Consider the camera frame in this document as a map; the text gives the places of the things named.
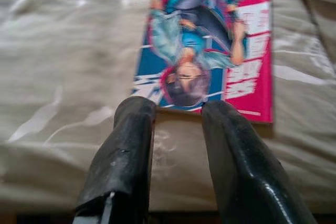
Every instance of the wrinkled fabric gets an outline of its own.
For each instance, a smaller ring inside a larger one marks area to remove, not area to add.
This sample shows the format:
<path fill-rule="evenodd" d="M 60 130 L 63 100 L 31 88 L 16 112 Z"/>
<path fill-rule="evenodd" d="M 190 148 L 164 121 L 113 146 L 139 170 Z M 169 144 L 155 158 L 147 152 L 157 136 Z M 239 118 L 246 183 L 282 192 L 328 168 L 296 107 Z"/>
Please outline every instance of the wrinkled fabric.
<path fill-rule="evenodd" d="M 316 213 L 336 213 L 333 5 L 272 0 L 275 121 L 270 136 L 260 131 Z M 0 0 L 1 211 L 76 205 L 114 111 L 131 91 L 148 6 Z M 150 208 L 216 210 L 198 116 L 159 115 Z"/>

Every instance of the magazine cover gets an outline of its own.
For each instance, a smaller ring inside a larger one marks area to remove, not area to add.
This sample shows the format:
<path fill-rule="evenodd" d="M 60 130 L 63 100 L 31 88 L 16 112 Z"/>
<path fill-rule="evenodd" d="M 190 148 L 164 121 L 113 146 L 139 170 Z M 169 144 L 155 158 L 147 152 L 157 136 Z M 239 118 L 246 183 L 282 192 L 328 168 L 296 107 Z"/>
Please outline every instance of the magazine cover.
<path fill-rule="evenodd" d="M 269 0 L 151 0 L 132 95 L 200 112 L 225 100 L 271 122 Z"/>

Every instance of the bed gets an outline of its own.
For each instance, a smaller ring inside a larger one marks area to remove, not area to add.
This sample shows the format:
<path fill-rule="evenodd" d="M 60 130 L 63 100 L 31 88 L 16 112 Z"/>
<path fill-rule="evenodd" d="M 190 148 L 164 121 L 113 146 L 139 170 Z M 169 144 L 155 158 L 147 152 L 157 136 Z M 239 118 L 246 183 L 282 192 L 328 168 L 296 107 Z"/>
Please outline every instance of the bed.
<path fill-rule="evenodd" d="M 131 90 L 149 0 L 0 0 L 1 211 L 69 211 Z M 274 123 L 314 213 L 336 213 L 336 0 L 272 0 Z M 150 209 L 213 211 L 200 118 L 161 113 Z"/>

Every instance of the dark hair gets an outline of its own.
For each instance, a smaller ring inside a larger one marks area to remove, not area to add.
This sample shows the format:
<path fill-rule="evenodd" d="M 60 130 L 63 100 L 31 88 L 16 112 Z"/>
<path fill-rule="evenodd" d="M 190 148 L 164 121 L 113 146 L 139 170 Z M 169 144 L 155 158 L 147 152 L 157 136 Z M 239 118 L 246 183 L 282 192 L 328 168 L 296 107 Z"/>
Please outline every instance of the dark hair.
<path fill-rule="evenodd" d="M 186 92 L 178 78 L 177 67 L 173 67 L 169 73 L 165 73 L 163 77 L 163 90 L 167 100 L 176 106 L 194 106 L 203 101 L 203 98 L 208 93 L 209 88 L 209 71 L 197 65 L 202 74 L 189 82 L 190 92 Z M 175 80 L 168 83 L 167 78 L 170 74 L 175 74 Z"/>

